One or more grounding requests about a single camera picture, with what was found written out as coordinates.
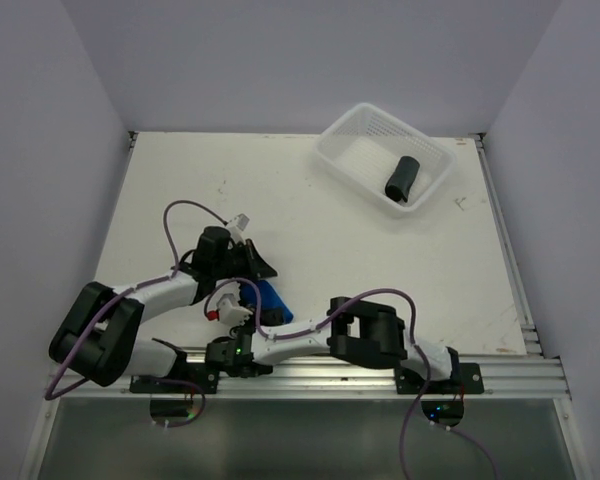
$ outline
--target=cable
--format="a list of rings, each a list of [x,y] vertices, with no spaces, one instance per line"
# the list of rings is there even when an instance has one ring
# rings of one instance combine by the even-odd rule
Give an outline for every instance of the cable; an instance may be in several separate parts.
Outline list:
[[[258,287],[256,286],[256,284],[253,283],[249,279],[241,278],[241,277],[236,277],[236,278],[231,278],[229,280],[225,280],[225,281],[221,282],[220,284],[218,284],[216,286],[215,290],[213,292],[211,292],[211,294],[205,300],[205,303],[204,303],[204,306],[203,306],[203,311],[205,313],[205,316],[206,316],[206,314],[208,312],[209,303],[211,302],[211,298],[213,297],[213,295],[218,290],[220,290],[220,288],[222,288],[225,285],[227,285],[229,283],[232,283],[232,282],[238,282],[238,283],[246,284],[246,285],[251,286],[251,288],[253,288],[253,290],[254,290],[254,292],[256,294],[256,310],[255,310],[255,313],[254,313],[256,330],[263,337],[270,338],[269,334],[266,331],[264,331],[264,329],[260,325],[260,314],[261,314],[261,311],[262,311],[262,298],[261,298],[261,295],[260,295],[260,290],[258,289]],[[399,440],[399,443],[398,443],[398,446],[399,446],[399,455],[400,455],[400,467],[402,469],[402,473],[404,475],[404,478],[406,480],[411,480],[412,477],[411,477],[411,475],[409,473],[409,469],[407,468],[407,463],[406,463],[404,455],[403,455],[403,452],[404,452],[404,441],[405,441],[405,437],[406,437],[407,426],[409,425],[409,421],[411,420],[411,417],[413,416],[413,414],[414,414],[414,412],[415,412],[418,404],[420,403],[420,400],[422,399],[422,396],[427,392],[427,390],[429,389],[429,385],[431,384],[431,363],[429,363],[429,359],[427,358],[426,354],[424,353],[424,351],[422,350],[422,348],[420,348],[420,346],[416,342],[416,304],[415,304],[415,302],[413,301],[413,299],[408,294],[406,294],[405,292],[403,292],[401,290],[397,290],[395,288],[377,288],[377,289],[374,289],[374,290],[369,290],[369,291],[360,293],[360,294],[356,295],[355,297],[352,297],[349,300],[347,300],[340,307],[338,307],[336,310],[334,310],[327,318],[325,318],[324,320],[322,320],[321,322],[319,322],[315,326],[315,330],[319,330],[321,328],[326,327],[334,319],[336,319],[340,314],[342,314],[345,310],[347,310],[351,305],[359,302],[363,298],[371,297],[371,296],[374,296],[374,295],[380,295],[380,294],[397,295],[397,296],[403,298],[404,300],[406,300],[407,303],[409,304],[409,306],[411,307],[411,319],[409,321],[409,343],[411,343],[411,345],[413,346],[414,350],[418,353],[418,355],[422,359],[422,363],[424,364],[426,372],[427,372],[424,384],[420,388],[420,391],[416,395],[416,398],[413,400],[413,402],[411,402],[411,405],[409,405],[409,408],[407,409],[407,412],[405,413],[404,419],[402,420],[402,426],[400,428],[400,440]],[[305,330],[301,330],[299,332],[294,332],[294,333],[290,333],[290,334],[286,334],[286,335],[276,335],[275,338],[276,338],[276,340],[285,340],[285,339],[291,339],[291,338],[298,338],[298,337],[301,337],[301,336],[304,336],[304,335],[308,335],[308,334],[313,333],[313,332],[314,332],[314,330],[305,329]],[[474,440],[472,437],[470,437],[469,435],[467,435],[467,434],[465,434],[463,432],[456,431],[456,430],[451,430],[451,431],[453,433],[457,434],[458,436],[466,438],[467,440],[469,440],[472,443],[474,443],[486,455],[486,457],[491,462],[491,466],[493,468],[494,476],[495,476],[496,480],[499,480],[501,478],[500,477],[500,473],[498,471],[498,468],[497,468],[497,466],[495,464],[495,461],[493,460],[493,456],[488,452],[488,450],[487,450],[487,448],[485,446],[483,446],[477,440]]]
[[[164,233],[167,237],[167,241],[169,242],[169,247],[171,248],[171,253],[173,254],[173,258],[174,258],[174,267],[173,267],[172,273],[170,275],[163,275],[162,277],[157,277],[157,278],[153,278],[151,280],[146,280],[144,282],[140,282],[135,287],[127,288],[123,292],[118,293],[111,300],[109,300],[107,303],[105,303],[103,305],[103,307],[100,310],[98,310],[98,312],[93,316],[91,321],[87,324],[86,328],[84,329],[82,334],[78,337],[78,340],[76,340],[76,343],[73,345],[73,348],[71,349],[69,354],[65,357],[64,361],[60,364],[60,367],[56,371],[56,374],[51,379],[51,382],[49,383],[49,386],[47,387],[47,390],[45,391],[45,394],[44,394],[45,400],[51,401],[51,400],[55,400],[56,398],[60,398],[64,394],[78,388],[81,385],[84,385],[85,383],[87,383],[89,381],[86,378],[81,378],[80,380],[72,383],[68,387],[63,388],[62,390],[60,390],[58,392],[55,391],[56,387],[58,386],[58,383],[60,383],[60,380],[62,380],[62,377],[64,377],[64,374],[68,370],[69,365],[71,365],[71,362],[73,362],[74,358],[80,351],[80,348],[82,348],[82,345],[86,342],[89,334],[91,334],[91,332],[93,331],[96,324],[109,312],[109,310],[111,310],[111,308],[113,308],[118,302],[120,302],[124,297],[126,297],[130,293],[140,290],[141,288],[149,287],[151,285],[156,285],[158,283],[166,282],[167,280],[171,280],[176,275],[176,273],[178,273],[178,250],[176,249],[176,245],[173,241],[173,236],[171,235],[171,231],[169,230],[169,211],[176,205],[181,205],[181,204],[192,205],[194,207],[198,207],[198,208],[204,210],[205,212],[207,212],[208,214],[210,214],[211,216],[218,219],[223,225],[227,224],[227,222],[222,217],[220,217],[220,215],[218,215],[210,208],[205,207],[204,205],[202,205],[198,202],[194,202],[191,200],[175,200],[175,201],[171,202],[169,205],[167,205],[162,214],[162,226],[164,228]]]
[[[200,397],[202,398],[202,404],[200,405],[200,410],[198,410],[198,413],[196,413],[195,415],[193,415],[193,414],[189,415],[189,417],[186,420],[183,420],[181,422],[173,422],[172,423],[172,422],[169,422],[168,420],[165,420],[161,424],[163,427],[165,427],[165,428],[184,427],[186,425],[193,423],[200,417],[200,415],[202,415],[202,412],[204,411],[204,407],[207,405],[207,397],[204,395],[204,390],[202,390],[202,388],[200,388],[195,383],[189,382],[187,380],[173,380],[170,378],[160,378],[160,377],[145,377],[145,378],[149,378],[153,382],[162,383],[165,385],[182,385],[183,387],[189,387],[190,389],[198,392],[200,394]]]

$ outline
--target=gray wall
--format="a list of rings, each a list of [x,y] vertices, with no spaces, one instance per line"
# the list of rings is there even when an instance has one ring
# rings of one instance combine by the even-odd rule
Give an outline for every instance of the gray wall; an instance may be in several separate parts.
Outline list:
[[[125,137],[62,4],[0,1],[0,480],[18,473],[48,342],[94,273]]]
[[[369,101],[485,131],[560,0],[63,0],[137,130],[317,133]]]
[[[543,345],[600,478],[600,1],[565,0],[487,135]]]

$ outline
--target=robotic arm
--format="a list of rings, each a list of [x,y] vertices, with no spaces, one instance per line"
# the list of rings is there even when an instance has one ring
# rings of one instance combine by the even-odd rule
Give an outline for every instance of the robotic arm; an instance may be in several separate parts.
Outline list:
[[[54,336],[49,355],[58,363],[74,355],[69,368],[98,385],[108,386],[123,375],[191,379],[186,354],[161,340],[136,339],[139,326],[169,310],[193,305],[212,294],[218,281],[240,277],[251,282],[277,276],[258,254],[253,242],[242,238],[248,219],[240,215],[225,227],[207,227],[195,250],[187,252],[177,266],[156,281],[108,287],[87,284],[78,295]],[[88,330],[102,307],[124,295]],[[420,382],[426,368],[414,347],[405,342],[405,324],[393,307],[331,299],[328,314],[341,312],[329,322],[310,319],[283,324],[275,312],[263,311],[262,325],[243,298],[224,295],[217,302],[217,319],[232,327],[235,337],[207,346],[205,367],[234,377],[254,377],[273,371],[291,357],[327,354],[348,363],[372,369],[407,369]],[[359,335],[351,334],[357,324]],[[419,341],[431,365],[433,382],[458,382],[458,354],[451,348]],[[182,391],[177,385],[168,390]]]

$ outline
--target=gray partition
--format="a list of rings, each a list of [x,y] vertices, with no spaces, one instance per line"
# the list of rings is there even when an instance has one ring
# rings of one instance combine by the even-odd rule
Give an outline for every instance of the gray partition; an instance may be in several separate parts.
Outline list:
[[[60,404],[40,480],[398,479],[398,435],[408,401],[211,398],[192,425],[151,426],[147,399],[69,398]],[[462,430],[487,445],[504,479],[573,479],[551,400],[469,401]],[[415,479],[491,480],[462,438],[410,425]]]

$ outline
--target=blue object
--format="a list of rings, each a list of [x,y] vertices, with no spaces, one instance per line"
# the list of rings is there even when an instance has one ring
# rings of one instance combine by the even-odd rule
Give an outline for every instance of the blue object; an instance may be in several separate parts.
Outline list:
[[[293,313],[284,304],[278,292],[271,286],[266,280],[259,280],[256,282],[258,290],[260,290],[260,297],[262,298],[262,309],[270,310],[272,308],[282,308],[282,318],[284,323],[289,323],[293,320]],[[251,285],[240,286],[240,297],[244,302],[249,305],[256,304],[256,293],[254,292]]]

